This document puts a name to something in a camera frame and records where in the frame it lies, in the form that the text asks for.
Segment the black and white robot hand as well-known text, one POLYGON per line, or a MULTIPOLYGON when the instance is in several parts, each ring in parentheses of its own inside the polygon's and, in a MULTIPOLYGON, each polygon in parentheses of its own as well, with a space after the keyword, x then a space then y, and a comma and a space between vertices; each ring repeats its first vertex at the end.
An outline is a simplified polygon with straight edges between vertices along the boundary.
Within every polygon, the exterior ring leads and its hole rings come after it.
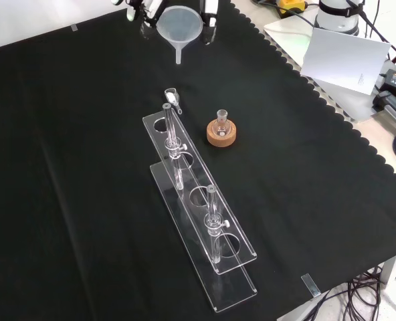
MULTIPOLYGON (((157 22, 170 1, 164 0, 126 0, 112 1, 112 4, 119 6, 126 4, 126 17, 129 21, 136 21, 141 18, 140 34, 145 39, 150 39, 157 30, 157 22)), ((209 45, 214 41, 217 29, 217 12, 219 1, 200 1, 199 15, 203 22, 201 41, 209 45)))

